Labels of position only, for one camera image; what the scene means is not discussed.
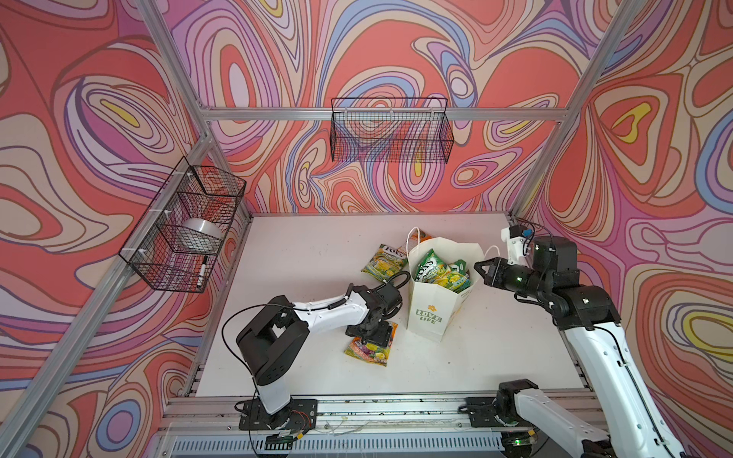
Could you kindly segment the green candy bag top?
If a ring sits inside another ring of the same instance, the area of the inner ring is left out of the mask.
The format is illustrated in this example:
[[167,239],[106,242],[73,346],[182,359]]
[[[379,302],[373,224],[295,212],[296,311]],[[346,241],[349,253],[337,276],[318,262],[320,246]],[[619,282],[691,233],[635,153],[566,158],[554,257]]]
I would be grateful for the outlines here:
[[362,272],[383,282],[399,273],[407,265],[407,255],[397,248],[381,244]]

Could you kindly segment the green candy bag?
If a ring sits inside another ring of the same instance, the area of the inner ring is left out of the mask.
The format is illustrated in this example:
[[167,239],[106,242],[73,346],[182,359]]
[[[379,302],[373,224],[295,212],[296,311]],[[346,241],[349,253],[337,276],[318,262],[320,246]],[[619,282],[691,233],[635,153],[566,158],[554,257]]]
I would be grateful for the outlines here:
[[432,284],[444,276],[460,274],[459,267],[451,267],[449,263],[440,258],[433,249],[430,249],[422,261],[418,263],[413,279],[416,282],[427,282]]
[[436,282],[454,293],[467,289],[471,286],[467,263],[464,260],[457,260],[455,263],[449,264],[447,272]]
[[407,255],[397,248],[381,244],[362,272],[383,282],[399,273],[407,265]]

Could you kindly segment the white floral paper bag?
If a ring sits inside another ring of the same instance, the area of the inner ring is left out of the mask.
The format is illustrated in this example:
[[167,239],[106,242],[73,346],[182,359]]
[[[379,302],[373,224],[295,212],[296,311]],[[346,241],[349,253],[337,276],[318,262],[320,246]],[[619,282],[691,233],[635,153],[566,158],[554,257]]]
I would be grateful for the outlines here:
[[[498,255],[500,250],[495,245],[484,250],[479,244],[465,244],[465,242],[454,242],[440,237],[414,242],[410,239],[410,234],[417,230],[421,229],[417,226],[412,228],[406,239],[408,272],[410,273],[408,330],[439,343],[456,314],[470,297],[475,286],[482,282],[473,265],[478,261],[484,261],[489,254]],[[470,274],[471,286],[462,292],[454,293],[440,286],[436,281],[432,284],[416,282],[413,279],[416,267],[430,249],[433,249],[440,258],[449,264],[455,263],[457,260],[464,260]]]

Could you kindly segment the orange fruits candy bag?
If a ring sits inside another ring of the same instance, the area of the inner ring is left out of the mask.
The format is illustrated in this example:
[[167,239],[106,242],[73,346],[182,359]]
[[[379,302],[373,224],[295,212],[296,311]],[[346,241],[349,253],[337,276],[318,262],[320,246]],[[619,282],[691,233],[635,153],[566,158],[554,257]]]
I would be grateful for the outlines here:
[[345,355],[368,364],[377,364],[385,368],[391,356],[391,347],[398,328],[397,323],[389,322],[389,339],[386,345],[362,343],[359,338],[353,338],[345,349]]

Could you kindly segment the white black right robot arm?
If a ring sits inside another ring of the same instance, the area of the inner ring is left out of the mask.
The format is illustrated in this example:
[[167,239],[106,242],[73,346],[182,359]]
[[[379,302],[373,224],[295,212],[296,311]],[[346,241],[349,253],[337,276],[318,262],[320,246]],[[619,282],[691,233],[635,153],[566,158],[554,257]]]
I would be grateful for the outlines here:
[[610,295],[581,284],[576,244],[537,237],[532,252],[531,266],[513,255],[484,259],[473,268],[487,286],[509,291],[519,303],[538,305],[552,316],[595,391],[607,428],[591,426],[528,379],[500,384],[494,399],[468,399],[469,414],[490,412],[506,427],[531,424],[573,457],[685,456],[641,377]]

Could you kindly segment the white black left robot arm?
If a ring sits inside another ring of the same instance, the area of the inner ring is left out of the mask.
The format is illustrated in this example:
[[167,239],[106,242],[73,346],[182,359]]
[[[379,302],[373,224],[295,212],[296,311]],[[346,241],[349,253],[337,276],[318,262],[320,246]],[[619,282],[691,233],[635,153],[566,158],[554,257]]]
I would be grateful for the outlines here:
[[349,350],[367,361],[384,362],[402,309],[400,289],[389,278],[378,286],[350,284],[341,296],[293,303],[280,295],[265,305],[239,332],[235,342],[253,378],[262,411],[274,416],[288,410],[292,396],[284,381],[308,337],[341,329],[351,337]]

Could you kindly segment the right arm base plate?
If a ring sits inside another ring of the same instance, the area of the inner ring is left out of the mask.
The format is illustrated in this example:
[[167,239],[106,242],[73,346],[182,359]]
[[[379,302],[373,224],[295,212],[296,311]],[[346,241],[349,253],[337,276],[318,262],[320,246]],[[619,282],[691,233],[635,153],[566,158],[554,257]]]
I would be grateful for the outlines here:
[[502,417],[497,409],[498,405],[494,397],[468,397],[458,407],[457,411],[469,416],[471,426],[479,427],[514,427],[517,422]]

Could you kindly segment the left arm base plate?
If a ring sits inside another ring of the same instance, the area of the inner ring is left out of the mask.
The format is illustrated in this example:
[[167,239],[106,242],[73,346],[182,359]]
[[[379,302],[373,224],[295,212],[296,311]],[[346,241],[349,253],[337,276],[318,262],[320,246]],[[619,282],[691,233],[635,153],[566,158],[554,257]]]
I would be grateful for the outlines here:
[[268,413],[259,398],[240,401],[234,409],[240,414],[240,431],[308,432],[317,424],[316,399],[292,399],[276,413]]

